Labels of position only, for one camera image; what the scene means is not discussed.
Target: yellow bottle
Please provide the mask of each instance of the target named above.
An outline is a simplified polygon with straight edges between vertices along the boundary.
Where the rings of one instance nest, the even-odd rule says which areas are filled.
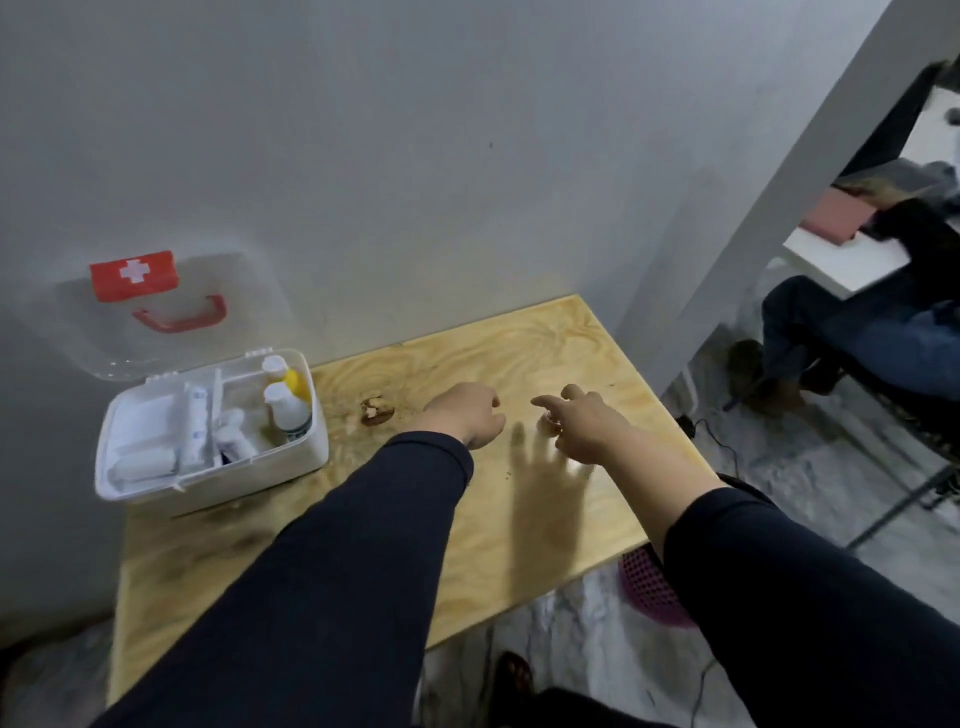
[[[310,384],[306,378],[291,369],[287,365],[287,360],[279,354],[264,357],[263,372],[271,383],[282,381],[301,400],[307,403],[313,401],[313,397],[310,395]]]

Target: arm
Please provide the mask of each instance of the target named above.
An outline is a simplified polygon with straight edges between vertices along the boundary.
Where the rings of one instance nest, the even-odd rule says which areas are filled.
[[[290,523],[96,728],[409,725],[465,447],[503,428],[458,385]]]
[[[760,726],[952,725],[960,628],[774,506],[694,472],[577,387],[557,447],[611,474]]]

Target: red handle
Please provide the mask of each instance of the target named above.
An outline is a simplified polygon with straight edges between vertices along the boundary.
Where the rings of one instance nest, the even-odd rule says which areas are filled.
[[[201,314],[200,316],[194,316],[192,319],[180,319],[179,321],[171,321],[164,324],[155,319],[146,308],[140,308],[134,311],[133,318],[157,333],[181,333],[182,331],[192,331],[195,328],[216,326],[227,318],[227,302],[224,301],[224,297],[219,293],[213,296],[207,296],[206,299],[213,303],[213,311]]]

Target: white cross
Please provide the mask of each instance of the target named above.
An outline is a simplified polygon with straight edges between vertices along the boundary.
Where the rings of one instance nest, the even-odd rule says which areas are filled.
[[[131,283],[142,283],[143,277],[150,273],[150,266],[140,262],[140,258],[128,260],[127,265],[120,269],[120,278],[130,279]]]

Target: red cross symbol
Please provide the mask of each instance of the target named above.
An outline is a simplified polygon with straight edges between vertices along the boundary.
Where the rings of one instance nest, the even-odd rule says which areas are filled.
[[[180,285],[171,251],[92,263],[93,293],[101,303],[117,303],[137,296],[170,291]]]

